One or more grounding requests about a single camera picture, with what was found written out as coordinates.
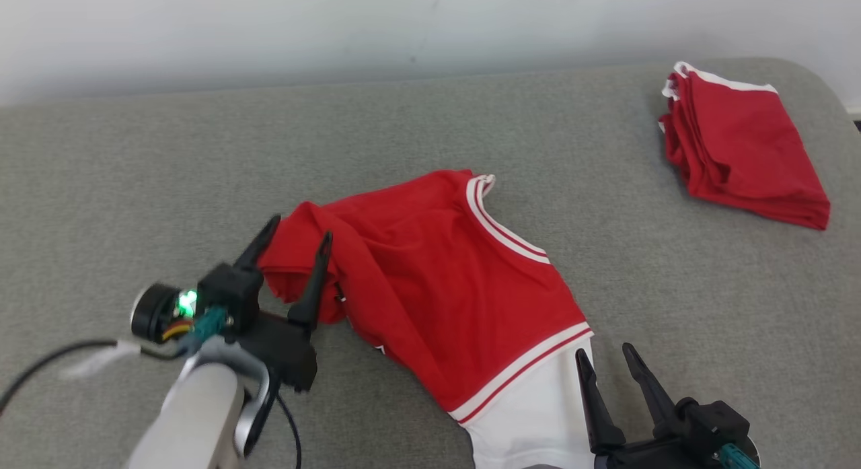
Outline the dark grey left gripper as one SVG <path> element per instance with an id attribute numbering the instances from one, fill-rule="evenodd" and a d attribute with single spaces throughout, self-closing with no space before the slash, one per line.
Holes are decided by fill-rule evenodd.
<path id="1" fill-rule="evenodd" d="M 258 260 L 276 235 L 280 221 L 282 215 L 273 215 L 234 261 L 233 267 L 258 269 Z M 319 323 L 332 243 L 333 233 L 326 231 L 301 297 L 290 307 L 288 320 L 263 313 L 252 327 L 237 335 L 243 349 L 260 359 L 280 383 L 296 392 L 308 392 L 317 375 L 317 353 L 307 330 L 316 330 Z"/>

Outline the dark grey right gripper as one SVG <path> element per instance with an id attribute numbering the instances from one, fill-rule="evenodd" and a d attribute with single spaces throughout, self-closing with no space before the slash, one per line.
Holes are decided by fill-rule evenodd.
<path id="1" fill-rule="evenodd" d="M 596 468 L 718 468 L 714 459 L 726 444 L 726 433 L 675 437 L 680 432 L 675 404 L 633 344 L 622 344 L 628 371 L 639 384 L 654 429 L 649 441 L 626 444 L 624 432 L 612 421 L 597 387 L 597 375 L 589 355 L 577 349 L 575 362 L 585 414 L 585 426 Z"/>

